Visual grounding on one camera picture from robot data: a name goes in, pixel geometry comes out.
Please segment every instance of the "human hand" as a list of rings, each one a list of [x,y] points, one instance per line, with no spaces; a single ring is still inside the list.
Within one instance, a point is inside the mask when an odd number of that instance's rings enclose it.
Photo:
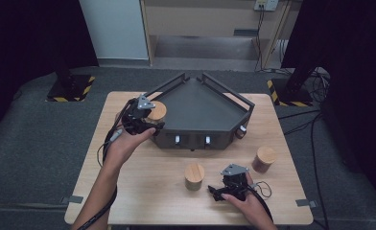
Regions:
[[[129,160],[134,150],[144,141],[149,139],[155,133],[155,128],[149,128],[140,134],[130,135],[123,130],[122,134],[116,138],[108,147],[106,154],[106,163],[114,165],[120,169],[123,164]]]
[[[253,184],[250,173],[246,173],[247,184]],[[242,201],[234,195],[222,194],[222,197],[233,206],[238,208],[247,221],[260,230],[277,229],[260,201],[251,192],[246,194],[246,200]]]

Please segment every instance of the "gray carpet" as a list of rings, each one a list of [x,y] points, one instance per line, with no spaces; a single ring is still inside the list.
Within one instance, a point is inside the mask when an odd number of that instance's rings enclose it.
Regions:
[[[82,103],[45,102],[56,80],[54,74],[24,84],[20,89],[21,96],[12,102],[0,124],[0,204],[59,204],[63,196],[70,196],[107,94],[111,91],[148,91],[181,71],[95,67],[73,72],[96,77]],[[201,71],[184,72],[194,78],[201,74]],[[267,79],[285,78],[249,72],[207,73],[240,93],[269,94]],[[318,109],[318,103],[314,107],[276,106],[275,109],[278,117],[282,117]],[[288,131],[312,120],[315,115],[280,120],[281,126]],[[331,229],[376,229],[376,192],[363,174],[349,172],[343,165],[325,123],[318,121],[315,127],[317,171]],[[313,174],[310,126],[287,135],[286,139],[307,198],[320,204]],[[320,207],[312,211],[314,217],[323,222]],[[0,229],[67,229],[69,225],[63,220],[64,212],[0,208]],[[161,227],[145,226],[144,229]],[[291,229],[321,228],[313,223]]]

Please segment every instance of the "wall outlet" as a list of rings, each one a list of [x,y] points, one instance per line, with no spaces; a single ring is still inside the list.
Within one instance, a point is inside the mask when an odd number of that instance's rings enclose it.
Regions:
[[[261,7],[263,7],[263,10],[266,12],[273,12],[277,8],[279,0],[256,0],[256,3],[254,4],[254,10],[260,11],[262,10]]]

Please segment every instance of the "human arm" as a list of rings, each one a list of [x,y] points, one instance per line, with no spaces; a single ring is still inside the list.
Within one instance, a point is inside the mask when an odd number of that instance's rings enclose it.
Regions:
[[[126,131],[113,141],[106,154],[104,165],[71,229],[78,229],[95,216],[110,201],[123,164],[131,157],[134,150],[155,133],[150,128],[141,134],[130,135]],[[94,222],[88,229],[107,229],[109,211]]]
[[[253,184],[253,180],[251,179],[251,176],[248,172],[246,173],[246,177],[247,183]],[[222,197],[227,202],[231,203],[233,206],[238,208],[243,213],[247,221],[253,226],[255,226],[257,229],[277,229],[277,227],[270,219],[269,215],[267,214],[266,210],[264,209],[260,201],[252,193],[247,193],[245,201],[239,200],[235,196],[229,194],[222,194]]]

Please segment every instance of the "dark gray container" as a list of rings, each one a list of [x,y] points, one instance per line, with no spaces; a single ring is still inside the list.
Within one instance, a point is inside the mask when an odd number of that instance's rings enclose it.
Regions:
[[[181,73],[145,96],[149,98],[155,92],[162,93],[151,101],[160,101],[167,107],[165,126],[152,138],[162,149],[223,150],[235,136],[240,139],[245,136],[254,108],[254,103],[206,73],[196,79]]]

